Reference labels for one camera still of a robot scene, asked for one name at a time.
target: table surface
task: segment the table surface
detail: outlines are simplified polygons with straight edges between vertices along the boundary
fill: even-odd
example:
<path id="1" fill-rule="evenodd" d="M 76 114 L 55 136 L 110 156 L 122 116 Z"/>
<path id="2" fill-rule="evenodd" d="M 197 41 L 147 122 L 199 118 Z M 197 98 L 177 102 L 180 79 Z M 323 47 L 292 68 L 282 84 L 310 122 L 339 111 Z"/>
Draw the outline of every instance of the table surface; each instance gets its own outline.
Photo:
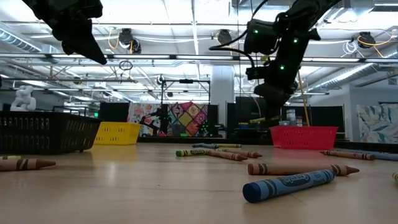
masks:
<path id="1" fill-rule="evenodd" d="M 0 173 L 1 223 L 397 223 L 398 162 L 329 157 L 317 151 L 244 146 L 263 154 L 243 162 L 175 157 L 186 144 L 95 146 L 83 153 L 27 156 L 50 169 Z M 361 172 L 250 204 L 242 186 L 251 162 L 329 163 Z"/>

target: patterned painting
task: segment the patterned painting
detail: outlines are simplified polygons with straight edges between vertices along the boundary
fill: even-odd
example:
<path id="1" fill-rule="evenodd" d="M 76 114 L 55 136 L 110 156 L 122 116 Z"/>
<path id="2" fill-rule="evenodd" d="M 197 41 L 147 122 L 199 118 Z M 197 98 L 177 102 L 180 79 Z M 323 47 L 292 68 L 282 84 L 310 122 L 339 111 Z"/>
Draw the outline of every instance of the patterned painting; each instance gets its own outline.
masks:
<path id="1" fill-rule="evenodd" d="M 398 143 L 398 105 L 357 106 L 361 142 Z"/>
<path id="2" fill-rule="evenodd" d="M 198 136 L 199 126 L 207 120 L 208 105 L 192 102 L 168 105 L 167 133 L 159 130 L 160 120 L 154 115 L 160 104 L 131 103 L 128 122 L 140 123 L 140 136 Z"/>

